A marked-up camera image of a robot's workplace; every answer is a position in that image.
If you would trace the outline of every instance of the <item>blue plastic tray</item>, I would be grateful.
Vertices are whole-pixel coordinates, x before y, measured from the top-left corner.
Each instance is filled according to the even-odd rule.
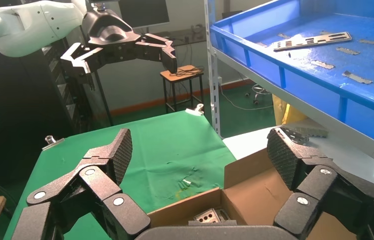
[[[374,139],[374,44],[359,42],[374,41],[374,0],[277,0],[219,21],[210,31],[215,48]],[[271,46],[284,40],[280,33],[294,38],[322,31],[349,32],[352,41],[280,52]],[[337,47],[360,54],[346,54]],[[373,82],[359,83],[342,76],[345,71]]]

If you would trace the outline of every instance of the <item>white robotic arm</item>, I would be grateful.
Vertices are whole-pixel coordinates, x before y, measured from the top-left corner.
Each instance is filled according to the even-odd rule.
[[[9,57],[33,53],[80,26],[86,12],[85,0],[0,7],[0,53]]]

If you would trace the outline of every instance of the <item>yellow object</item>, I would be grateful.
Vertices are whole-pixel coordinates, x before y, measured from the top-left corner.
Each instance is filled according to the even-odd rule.
[[[307,119],[307,116],[297,110],[295,107],[272,95],[274,102],[275,123],[283,125]]]

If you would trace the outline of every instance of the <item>green tablecloth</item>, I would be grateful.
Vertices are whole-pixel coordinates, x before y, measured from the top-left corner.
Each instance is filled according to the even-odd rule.
[[[235,161],[204,116],[183,111],[71,136],[41,153],[5,239],[11,238],[32,191],[73,170],[88,149],[110,143],[120,128],[131,130],[134,148],[121,188],[146,213],[222,187],[224,166]],[[77,221],[65,239],[109,238],[88,214]]]

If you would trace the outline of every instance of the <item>cardboard box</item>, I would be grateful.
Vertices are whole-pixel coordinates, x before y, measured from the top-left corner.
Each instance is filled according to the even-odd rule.
[[[210,209],[223,208],[239,225],[272,225],[292,192],[268,158],[266,149],[225,166],[225,189],[214,188],[149,213],[151,226],[185,226]],[[335,217],[323,212],[309,240],[354,240]]]

